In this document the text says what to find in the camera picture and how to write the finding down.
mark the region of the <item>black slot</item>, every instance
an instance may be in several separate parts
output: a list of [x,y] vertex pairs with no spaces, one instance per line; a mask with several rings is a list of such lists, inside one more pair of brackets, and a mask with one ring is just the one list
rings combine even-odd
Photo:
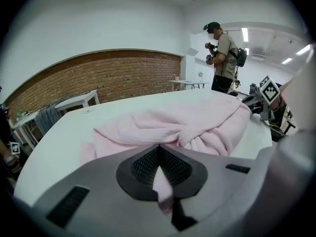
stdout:
[[248,174],[248,172],[250,171],[249,167],[239,166],[235,164],[228,164],[226,168],[245,174]]
[[84,187],[73,187],[72,190],[52,209],[46,218],[55,225],[64,228],[89,191],[89,189]]

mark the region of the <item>ceiling light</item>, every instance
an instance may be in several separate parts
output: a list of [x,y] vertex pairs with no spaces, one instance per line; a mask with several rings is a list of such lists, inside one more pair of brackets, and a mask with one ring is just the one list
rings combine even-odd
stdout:
[[248,42],[248,28],[243,27],[242,29],[243,41]]
[[285,61],[283,61],[282,64],[286,64],[286,63],[290,62],[291,60],[292,60],[292,58],[288,58]]
[[310,50],[310,49],[311,49],[311,45],[307,45],[307,46],[305,46],[302,50],[298,51],[296,54],[297,54],[297,55],[301,55],[301,54],[307,52],[307,51]]

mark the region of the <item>beige shirt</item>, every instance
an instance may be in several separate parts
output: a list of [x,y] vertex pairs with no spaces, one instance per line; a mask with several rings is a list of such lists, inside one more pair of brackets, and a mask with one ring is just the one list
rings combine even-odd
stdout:
[[229,50],[231,50],[237,56],[238,48],[236,47],[232,38],[228,35],[222,34],[218,39],[218,47],[216,51],[225,54],[226,58],[223,63],[214,64],[216,69],[215,75],[234,79],[237,60],[228,52]]

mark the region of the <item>white table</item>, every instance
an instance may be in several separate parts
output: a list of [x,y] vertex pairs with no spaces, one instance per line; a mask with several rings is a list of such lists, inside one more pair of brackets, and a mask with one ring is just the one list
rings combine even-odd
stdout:
[[28,122],[31,122],[32,120],[35,119],[36,115],[39,113],[40,111],[36,111],[31,113],[30,115],[24,117],[22,120],[18,121],[14,126],[13,126],[13,130],[18,129],[23,138],[25,139],[25,141],[29,144],[29,146],[34,150],[35,146],[39,143],[37,141],[37,139],[35,138],[35,136],[33,135],[32,131],[30,130],[30,128],[27,126]]
[[[122,114],[147,108],[163,108],[221,94],[209,89],[183,90],[128,98],[89,106],[66,113],[42,138],[30,155],[17,181],[14,195],[32,206],[52,185],[79,168],[82,142],[93,142],[92,130]],[[253,115],[232,152],[232,157],[255,159],[258,152],[272,146],[270,130]]]
[[[202,84],[203,88],[204,88],[204,85],[209,83],[209,82],[205,82],[205,81],[188,81],[188,80],[171,80],[169,82],[172,83],[172,91],[177,91],[181,84],[183,84],[183,85],[191,85],[191,89],[195,89],[196,87],[200,88],[199,87],[200,84]],[[175,83],[177,83],[179,85],[174,90],[174,84]]]
[[55,106],[56,111],[60,112],[63,111],[64,114],[67,112],[67,108],[82,105],[83,107],[88,107],[88,101],[94,98],[95,103],[98,105],[100,104],[98,94],[96,90],[92,90],[86,94],[69,98],[63,102],[60,102],[58,105]]

